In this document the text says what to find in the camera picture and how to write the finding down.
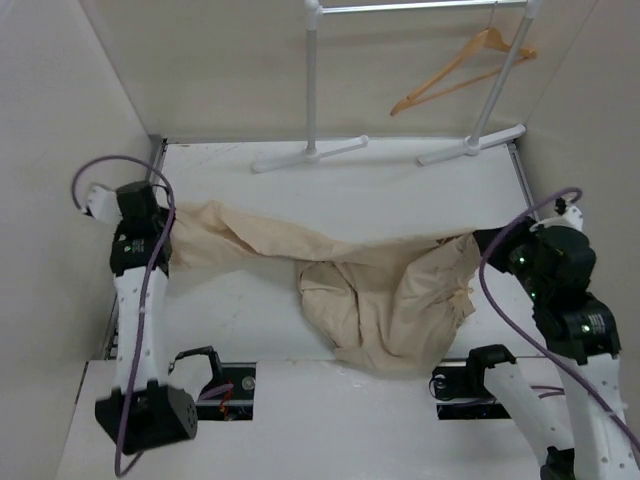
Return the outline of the beige trousers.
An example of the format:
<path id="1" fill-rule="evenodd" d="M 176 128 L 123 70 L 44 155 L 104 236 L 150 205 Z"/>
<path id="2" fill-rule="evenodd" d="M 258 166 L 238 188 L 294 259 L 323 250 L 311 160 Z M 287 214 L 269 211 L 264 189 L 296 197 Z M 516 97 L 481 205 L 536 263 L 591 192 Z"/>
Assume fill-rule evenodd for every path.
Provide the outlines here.
<path id="1" fill-rule="evenodd" d="M 345 242 L 220 202 L 178 208 L 172 262 L 182 270 L 292 260 L 306 320 L 337 360 L 382 373 L 429 373 L 471 316 L 481 253 L 469 231 Z"/>

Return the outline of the wooden clothes hanger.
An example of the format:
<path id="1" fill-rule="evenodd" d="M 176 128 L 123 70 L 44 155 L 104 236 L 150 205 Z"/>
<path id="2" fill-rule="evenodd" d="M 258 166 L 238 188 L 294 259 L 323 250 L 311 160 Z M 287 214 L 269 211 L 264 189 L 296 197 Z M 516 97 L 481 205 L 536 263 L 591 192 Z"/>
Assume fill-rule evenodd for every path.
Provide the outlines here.
<path id="1" fill-rule="evenodd" d="M 436 93 L 428 94 L 433 87 L 438 85 L 448 75 L 453 73 L 456 69 L 459 69 L 465 62 L 470 60 L 477 54 L 485 51 L 492 50 L 501 53 L 508 53 L 511 50 L 512 44 L 508 44 L 501 33 L 501 31 L 495 27 L 487 27 L 480 31 L 477 35 L 471 38 L 464 47 L 454 56 L 454 58 L 440 69 L 435 75 L 426 80 L 422 85 L 415 88 L 408 93 L 404 98 L 399 100 L 391 109 L 390 115 L 392 117 L 400 114 L 401 112 L 434 100 L 436 98 L 448 95 L 456 92 L 475 83 L 483 81 L 485 79 L 497 76 L 501 68 L 495 68 L 482 75 L 467 79 L 448 88 L 440 90 Z"/>

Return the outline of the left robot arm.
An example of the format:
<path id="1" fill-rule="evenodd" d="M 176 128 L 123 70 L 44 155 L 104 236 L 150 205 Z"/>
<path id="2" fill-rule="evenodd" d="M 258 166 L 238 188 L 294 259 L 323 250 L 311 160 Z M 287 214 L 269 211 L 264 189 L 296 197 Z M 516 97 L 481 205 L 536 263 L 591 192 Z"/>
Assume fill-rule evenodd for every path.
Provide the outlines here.
<path id="1" fill-rule="evenodd" d="M 118 303 L 114 384 L 96 401 L 95 418 L 124 455 L 191 440 L 196 402 L 170 381 L 176 361 L 164 336 L 175 210 L 158 203 L 152 184 L 137 181 L 117 189 L 92 184 L 87 213 L 115 228 L 109 265 Z"/>

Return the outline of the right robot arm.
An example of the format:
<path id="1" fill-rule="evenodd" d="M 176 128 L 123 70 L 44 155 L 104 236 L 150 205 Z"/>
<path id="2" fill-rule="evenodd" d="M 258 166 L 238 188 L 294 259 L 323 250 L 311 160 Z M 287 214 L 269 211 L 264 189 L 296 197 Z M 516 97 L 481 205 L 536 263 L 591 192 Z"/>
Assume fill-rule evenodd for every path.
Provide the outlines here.
<path id="1" fill-rule="evenodd" d="M 503 345 L 470 351 L 464 384 L 505 408 L 539 465 L 543 479 L 636 479 L 639 440 L 624 420 L 619 387 L 621 352 L 610 309 L 589 293 L 596 254 L 568 225 L 477 230 L 480 266 L 513 275 L 533 303 L 543 340 L 531 344 L 558 371 L 570 426 L 564 428 L 524 378 Z"/>

